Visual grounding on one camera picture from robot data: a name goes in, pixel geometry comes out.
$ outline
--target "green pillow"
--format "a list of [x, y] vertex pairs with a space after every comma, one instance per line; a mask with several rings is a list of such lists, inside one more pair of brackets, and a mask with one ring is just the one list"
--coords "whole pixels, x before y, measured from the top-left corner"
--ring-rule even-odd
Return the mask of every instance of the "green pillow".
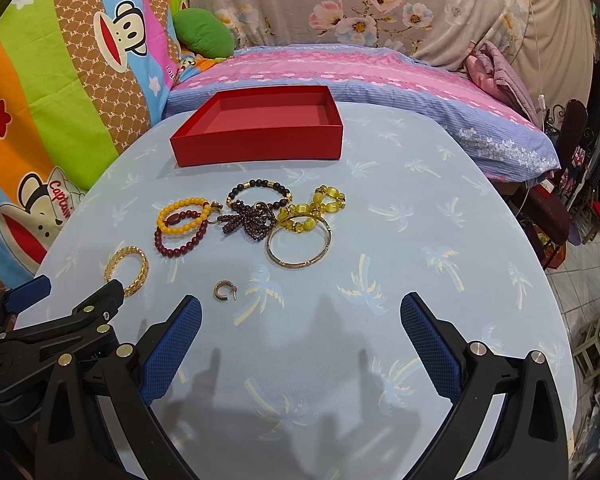
[[234, 37], [224, 23], [205, 9], [182, 9], [173, 17], [176, 36], [202, 56], [215, 59], [234, 54]]

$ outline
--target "brown patterned stripe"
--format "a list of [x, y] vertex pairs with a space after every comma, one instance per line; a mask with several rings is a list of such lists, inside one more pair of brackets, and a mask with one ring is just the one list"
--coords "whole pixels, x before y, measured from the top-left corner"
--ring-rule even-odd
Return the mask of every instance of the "brown patterned stripe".
[[116, 72], [98, 49], [93, 15], [105, 12], [102, 0], [54, 0], [54, 3], [62, 37], [80, 82], [118, 153], [122, 153], [149, 129], [149, 110], [134, 73]]
[[171, 39], [171, 36], [169, 35], [167, 30], [167, 6], [169, 5], [169, 0], [149, 0], [149, 5], [151, 5], [155, 17], [158, 18], [158, 21], [162, 25], [162, 28], [164, 29], [165, 34], [167, 35], [169, 57], [173, 59], [174, 62], [178, 63], [178, 47]]

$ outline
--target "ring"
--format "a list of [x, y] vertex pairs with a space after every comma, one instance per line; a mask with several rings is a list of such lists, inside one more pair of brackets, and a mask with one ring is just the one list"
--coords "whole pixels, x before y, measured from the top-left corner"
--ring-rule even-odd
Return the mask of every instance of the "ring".
[[138, 247], [123, 247], [111, 257], [109, 263], [107, 264], [107, 268], [104, 269], [104, 279], [106, 282], [110, 282], [113, 269], [116, 268], [116, 265], [119, 264], [122, 258], [129, 256], [130, 254], [138, 254], [140, 258], [142, 258], [142, 266], [140, 267], [138, 277], [133, 280], [131, 285], [125, 288], [125, 298], [134, 295], [138, 290], [140, 290], [140, 287], [144, 285], [146, 277], [149, 274], [149, 262], [147, 261], [146, 256], [144, 256], [144, 253]]
[[224, 294], [218, 294], [218, 290], [220, 290], [224, 286], [228, 287], [229, 290], [231, 290], [231, 292], [234, 294], [234, 301], [235, 301], [235, 293], [238, 291], [238, 288], [229, 280], [222, 280], [222, 281], [216, 283], [216, 286], [214, 287], [214, 296], [216, 298], [218, 298], [218, 300], [220, 300], [220, 301], [228, 300], [229, 298], [227, 296], [225, 296]]
[[300, 217], [313, 218], [315, 221], [320, 222], [323, 225], [325, 231], [327, 231], [327, 243], [324, 246], [324, 249], [321, 250], [317, 256], [314, 256], [313, 258], [311, 258], [310, 260], [307, 260], [306, 262], [302, 262], [299, 264], [290, 264], [288, 262], [283, 262], [278, 257], [276, 257], [273, 254], [273, 252], [271, 251], [271, 241], [273, 240], [274, 234], [277, 233], [278, 231], [285, 230], [283, 227], [278, 225], [277, 228], [273, 229], [269, 233], [269, 237], [267, 237], [267, 254], [269, 255], [269, 258], [271, 258], [279, 266], [285, 267], [287, 269], [302, 269], [303, 267], [308, 267], [310, 265], [313, 265], [315, 262], [320, 260], [327, 253], [327, 251], [329, 250], [329, 245], [331, 244], [331, 228], [329, 227], [329, 224], [327, 224], [327, 221], [324, 218], [322, 218], [320, 216], [311, 215], [309, 213], [298, 213], [295, 215], [288, 216], [288, 217], [286, 217], [286, 219], [291, 220], [293, 218], [300, 218]]
[[[218, 214], [222, 213], [222, 204], [219, 204], [218, 202], [212, 202], [211, 203], [211, 211], [209, 212], [209, 216], [211, 216], [211, 213], [213, 213], [213, 212], [216, 212]], [[216, 220], [214, 220], [213, 222], [207, 218], [206, 222], [209, 224], [217, 224], [218, 217], [216, 217]]]

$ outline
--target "tile floor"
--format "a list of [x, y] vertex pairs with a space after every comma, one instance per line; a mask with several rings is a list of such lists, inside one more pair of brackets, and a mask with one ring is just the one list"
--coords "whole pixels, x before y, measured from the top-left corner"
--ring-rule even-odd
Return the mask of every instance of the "tile floor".
[[[567, 258], [558, 269], [547, 269], [547, 279], [554, 291], [562, 321], [573, 343], [583, 325], [600, 314], [600, 234], [586, 245], [567, 245]], [[584, 383], [574, 362], [578, 383], [578, 411], [573, 425], [577, 436], [589, 411], [591, 383]]]

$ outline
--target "black beaded bracelet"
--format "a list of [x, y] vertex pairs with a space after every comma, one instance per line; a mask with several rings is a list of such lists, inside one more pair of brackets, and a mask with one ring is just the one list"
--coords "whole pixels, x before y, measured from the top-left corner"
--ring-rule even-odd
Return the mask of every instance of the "black beaded bracelet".
[[238, 205], [238, 203], [242, 204], [241, 200], [233, 202], [235, 197], [238, 196], [238, 193], [244, 191], [245, 189], [249, 189], [250, 187], [270, 187], [271, 189], [277, 191], [278, 193], [280, 193], [280, 195], [284, 197], [278, 200], [277, 202], [267, 203], [269, 209], [280, 209], [281, 207], [284, 207], [285, 205], [291, 203], [291, 201], [294, 199], [293, 195], [291, 195], [291, 192], [279, 182], [270, 182], [269, 180], [262, 179], [251, 179], [250, 181], [245, 182], [243, 184], [238, 184], [227, 195], [226, 202], [231, 207], [231, 209], [235, 210], [235, 207]]

